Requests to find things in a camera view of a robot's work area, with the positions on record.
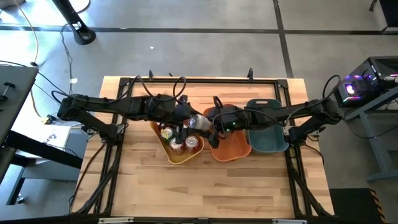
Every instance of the orange bin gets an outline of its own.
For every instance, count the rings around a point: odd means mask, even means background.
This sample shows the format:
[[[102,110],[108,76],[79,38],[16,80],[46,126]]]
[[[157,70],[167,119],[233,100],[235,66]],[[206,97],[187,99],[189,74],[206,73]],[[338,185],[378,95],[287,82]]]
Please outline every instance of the orange bin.
[[[203,147],[205,145],[203,138],[195,135],[195,137],[197,137],[199,140],[199,151],[195,154],[190,154],[189,152],[185,151],[181,156],[177,156],[172,152],[171,147],[162,140],[162,137],[160,136],[160,130],[158,129],[157,123],[151,121],[150,127],[155,131],[157,138],[159,139],[160,143],[162,144],[162,146],[167,154],[167,158],[169,159],[169,162],[172,164],[182,164],[182,163],[187,162],[188,160],[194,158],[195,156],[199,155],[199,153],[203,150]]]
[[[212,109],[214,109],[214,107],[206,109],[205,112],[203,112],[203,115],[209,115]],[[228,162],[245,157],[250,153],[251,146],[246,141],[243,131],[234,131],[234,133],[228,133],[226,136],[226,139],[220,139],[218,148],[213,149],[210,146],[211,153],[216,160],[220,162]]]

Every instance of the wooden table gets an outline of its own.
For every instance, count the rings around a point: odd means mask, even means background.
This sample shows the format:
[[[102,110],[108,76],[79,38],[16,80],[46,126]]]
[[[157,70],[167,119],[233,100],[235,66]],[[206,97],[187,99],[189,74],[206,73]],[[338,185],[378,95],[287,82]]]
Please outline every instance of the wooden table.
[[[101,97],[115,98],[120,77],[104,77]],[[307,101],[304,80],[288,79],[292,104]],[[148,83],[153,94],[172,94],[172,83]],[[274,87],[263,84],[188,83],[184,91],[198,111],[213,106],[214,95],[223,103],[243,107],[253,98],[275,98]],[[146,95],[140,83],[133,96]],[[110,123],[112,115],[96,113]],[[297,125],[306,119],[297,119]],[[318,144],[307,143],[315,148]],[[101,146],[99,137],[87,145],[81,173]],[[92,194],[100,179],[104,150],[94,160],[78,190],[73,211]],[[326,211],[333,213],[322,159],[302,147],[308,188]],[[108,197],[105,189],[103,207]],[[302,194],[298,191],[302,211]],[[250,154],[231,162],[218,162],[210,147],[182,165],[170,164],[159,140],[145,121],[129,121],[124,138],[112,216],[211,217],[211,218],[293,218],[286,162],[283,153]]]

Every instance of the purple light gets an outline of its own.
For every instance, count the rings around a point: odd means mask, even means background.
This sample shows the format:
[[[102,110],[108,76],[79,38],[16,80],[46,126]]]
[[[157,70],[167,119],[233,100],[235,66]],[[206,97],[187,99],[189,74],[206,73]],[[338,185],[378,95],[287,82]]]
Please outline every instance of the purple light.
[[[353,89],[353,86],[350,85],[350,84],[346,85],[346,90],[347,90],[347,93],[350,94],[350,95],[355,94],[355,91],[354,91],[354,89]]]
[[[349,100],[349,99],[357,100],[357,99],[360,99],[360,98],[361,98],[361,97],[359,97],[359,96],[349,96],[349,97],[345,98],[345,99],[343,100],[343,102],[346,102],[346,101]]]

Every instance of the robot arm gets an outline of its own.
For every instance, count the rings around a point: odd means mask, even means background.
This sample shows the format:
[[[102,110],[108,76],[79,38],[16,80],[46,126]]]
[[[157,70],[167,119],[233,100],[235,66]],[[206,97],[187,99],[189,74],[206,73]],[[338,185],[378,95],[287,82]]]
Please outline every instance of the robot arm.
[[[133,121],[155,121],[182,126],[183,121],[193,114],[200,114],[187,103],[187,96],[181,96],[176,104],[169,95],[135,96],[120,100],[73,95],[64,98],[58,110],[58,117],[64,121],[78,121],[88,129],[99,133],[107,142],[119,141],[123,128],[105,124],[90,112],[120,114]]]
[[[282,108],[217,106],[207,117],[194,110],[183,95],[176,103],[169,95],[135,96],[120,100],[93,98],[83,95],[68,96],[62,100],[58,117],[64,121],[78,121],[88,128],[99,132],[102,140],[117,142],[123,128],[115,124],[105,124],[95,118],[92,112],[113,113],[133,121],[155,121],[181,127],[177,136],[183,142],[191,133],[208,138],[212,147],[217,148],[219,133],[228,131],[264,129],[275,123],[285,123],[289,119],[312,116],[301,126],[291,127],[287,141],[298,143],[305,141],[307,135],[325,124],[336,124],[341,120],[335,101],[326,98]],[[189,128],[183,128],[183,122],[190,119]]]

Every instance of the gray floor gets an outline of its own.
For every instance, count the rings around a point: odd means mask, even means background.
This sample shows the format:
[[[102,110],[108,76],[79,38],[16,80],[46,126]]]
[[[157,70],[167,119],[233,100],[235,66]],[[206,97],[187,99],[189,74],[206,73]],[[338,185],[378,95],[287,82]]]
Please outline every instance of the gray floor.
[[[367,0],[279,0],[285,29],[380,30]],[[35,25],[62,26],[65,21],[48,0],[28,0],[22,5]],[[272,0],[91,0],[82,19],[93,27],[237,28],[276,29]],[[26,24],[16,8],[0,14],[3,24]],[[68,65],[58,32],[37,32],[40,70],[64,90],[68,88]],[[75,93],[97,95],[105,75],[155,75],[169,72],[185,76],[243,77],[250,67],[256,77],[286,77],[277,34],[172,34],[97,33],[86,46],[77,45],[69,32],[65,42],[73,57]],[[304,78],[308,96],[320,98],[327,78],[346,75],[368,56],[397,55],[398,37],[381,35],[287,35],[295,78]],[[35,42],[31,32],[0,31],[0,58],[29,64]],[[36,84],[50,91],[42,78]],[[54,113],[57,105],[34,87],[40,114]],[[391,127],[376,118],[379,132]],[[359,134],[360,124],[352,124]],[[383,138],[394,145],[393,131]],[[387,221],[398,222],[398,180],[366,182],[378,171],[366,140],[357,138],[341,122],[327,128],[320,145],[330,188],[370,187],[376,190]],[[12,168],[0,186],[4,205],[17,169]],[[27,182],[22,193],[29,203],[0,205],[1,219],[63,215],[74,182]],[[47,192],[39,197],[35,191]]]

